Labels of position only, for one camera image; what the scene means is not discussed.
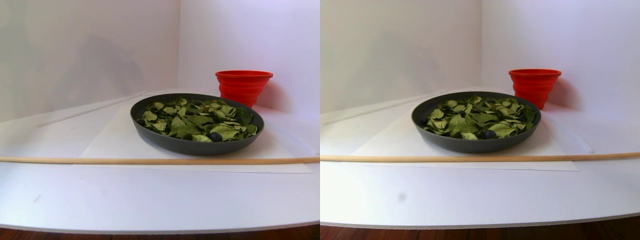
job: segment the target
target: silicone cup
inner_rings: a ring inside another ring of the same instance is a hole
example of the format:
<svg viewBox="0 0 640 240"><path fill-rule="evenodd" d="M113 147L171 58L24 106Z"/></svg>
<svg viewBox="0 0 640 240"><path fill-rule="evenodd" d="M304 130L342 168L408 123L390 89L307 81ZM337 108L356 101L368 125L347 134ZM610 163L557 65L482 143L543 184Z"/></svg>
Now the silicone cup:
<svg viewBox="0 0 640 240"><path fill-rule="evenodd" d="M515 69L509 71L517 97L543 109L548 95L562 72L553 69Z"/></svg>
<svg viewBox="0 0 640 240"><path fill-rule="evenodd" d="M230 70L217 72L216 77L220 83L220 97L252 108L273 74L263 71Z"/></svg>

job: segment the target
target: blueberry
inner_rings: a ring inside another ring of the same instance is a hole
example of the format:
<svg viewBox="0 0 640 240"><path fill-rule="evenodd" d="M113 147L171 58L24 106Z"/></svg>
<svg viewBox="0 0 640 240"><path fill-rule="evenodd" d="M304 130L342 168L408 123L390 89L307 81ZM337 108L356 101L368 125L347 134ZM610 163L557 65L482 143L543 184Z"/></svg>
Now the blueberry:
<svg viewBox="0 0 640 240"><path fill-rule="evenodd" d="M486 132L484 132L484 138L485 139L492 139L495 138L496 134L493 130L487 130Z"/></svg>
<svg viewBox="0 0 640 240"><path fill-rule="evenodd" d="M220 135L220 133L217 132L212 132L209 134L209 138L211 139L211 141L213 142L219 142L222 141L222 135Z"/></svg>
<svg viewBox="0 0 640 240"><path fill-rule="evenodd" d="M428 118L422 118L420 119L420 124L423 126L426 126L427 123L429 123L429 119Z"/></svg>

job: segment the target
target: white wall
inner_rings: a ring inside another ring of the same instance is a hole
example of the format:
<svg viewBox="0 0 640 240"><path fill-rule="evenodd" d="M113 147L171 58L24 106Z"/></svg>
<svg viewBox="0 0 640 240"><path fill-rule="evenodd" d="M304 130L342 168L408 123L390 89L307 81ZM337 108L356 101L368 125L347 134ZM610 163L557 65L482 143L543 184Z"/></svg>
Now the white wall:
<svg viewBox="0 0 640 240"><path fill-rule="evenodd" d="M640 117L640 1L483 1L483 81L512 90L513 68L563 72L549 102Z"/></svg>
<svg viewBox="0 0 640 240"><path fill-rule="evenodd" d="M175 0L0 0L0 122L177 85Z"/></svg>
<svg viewBox="0 0 640 240"><path fill-rule="evenodd" d="M217 71L268 71L257 105L319 119L319 26L319 0L182 1L180 87L219 94Z"/></svg>
<svg viewBox="0 0 640 240"><path fill-rule="evenodd" d="M480 0L324 0L321 112L481 84Z"/></svg>

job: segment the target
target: wooden stick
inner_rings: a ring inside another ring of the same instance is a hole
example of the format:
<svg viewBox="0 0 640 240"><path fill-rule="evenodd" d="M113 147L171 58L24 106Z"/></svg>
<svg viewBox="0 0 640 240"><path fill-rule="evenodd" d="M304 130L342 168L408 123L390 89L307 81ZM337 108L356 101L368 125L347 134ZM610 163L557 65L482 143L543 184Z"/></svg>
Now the wooden stick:
<svg viewBox="0 0 640 240"><path fill-rule="evenodd" d="M55 157L0 157L0 162L52 163L52 164L143 164L143 165L214 165L214 164L292 164L318 163L318 157L275 159L109 159L109 158L55 158Z"/></svg>
<svg viewBox="0 0 640 240"><path fill-rule="evenodd" d="M459 163L459 162L546 162L546 161L593 161L640 158L640 152L621 154L589 154L565 156L461 156L461 157L364 157L364 156L320 156L320 161L365 162L365 163Z"/></svg>

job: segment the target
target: white table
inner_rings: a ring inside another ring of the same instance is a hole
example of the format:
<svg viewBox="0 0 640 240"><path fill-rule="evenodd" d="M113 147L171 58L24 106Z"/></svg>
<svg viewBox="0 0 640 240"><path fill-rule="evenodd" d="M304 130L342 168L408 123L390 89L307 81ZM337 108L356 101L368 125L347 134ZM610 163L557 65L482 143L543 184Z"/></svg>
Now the white table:
<svg viewBox="0 0 640 240"><path fill-rule="evenodd" d="M42 122L105 103L25 118L20 122ZM27 132L28 137L24 139L3 140L11 145L0 147L11 156L79 157L122 104ZM282 122L286 119L285 113L261 111L265 113L265 121L274 128L287 124L292 129L306 129L304 124ZM95 120L92 126L81 123L87 119ZM0 132L19 136L15 134L16 129L28 129L20 123L8 124L10 127L5 126ZM64 127L69 129L66 134L61 130ZM311 137L317 136L314 131L317 129L281 132L281 136L275 137L298 138L302 145L313 144L317 141ZM314 149L308 147L288 145L286 149L296 157L316 155ZM311 169L310 173L0 163L0 227L70 233L174 234L318 224L319 163L305 165Z"/></svg>
<svg viewBox="0 0 640 240"><path fill-rule="evenodd" d="M321 155L350 156L415 105L364 115L358 111L365 108L323 115L322 121L329 123L332 121L324 116L355 117L323 126ZM546 106L545 112L582 136L597 154L637 152L640 148L634 139L640 136L637 125L617 127L618 122L588 118L585 113L553 104ZM600 125L608 121L607 127ZM567 142L570 138L556 141L562 142L567 154L585 154L575 143ZM640 214L640 159L574 163L579 171L367 166L323 161L321 223L367 228L477 228L575 223Z"/></svg>

